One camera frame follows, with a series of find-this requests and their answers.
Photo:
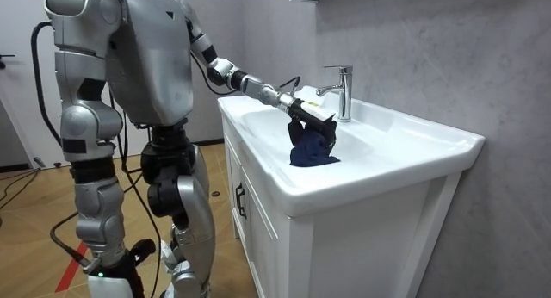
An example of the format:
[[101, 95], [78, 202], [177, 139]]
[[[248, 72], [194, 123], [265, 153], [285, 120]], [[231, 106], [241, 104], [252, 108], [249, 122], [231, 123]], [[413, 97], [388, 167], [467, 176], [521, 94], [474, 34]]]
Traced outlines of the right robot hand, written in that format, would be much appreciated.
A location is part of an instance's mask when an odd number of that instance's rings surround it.
[[152, 239], [139, 240], [121, 259], [109, 267], [98, 266], [88, 274], [90, 296], [94, 298], [145, 298], [137, 266], [156, 252]]

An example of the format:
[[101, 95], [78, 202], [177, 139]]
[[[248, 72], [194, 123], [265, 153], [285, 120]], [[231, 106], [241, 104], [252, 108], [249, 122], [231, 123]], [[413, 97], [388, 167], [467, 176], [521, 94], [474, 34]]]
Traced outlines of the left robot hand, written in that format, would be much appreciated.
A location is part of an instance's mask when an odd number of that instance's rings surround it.
[[288, 107], [291, 122], [288, 124], [289, 137], [293, 146], [298, 146], [305, 131], [312, 130], [323, 139], [323, 147], [330, 153], [336, 144], [337, 123], [334, 115], [325, 112], [299, 98], [294, 99]]

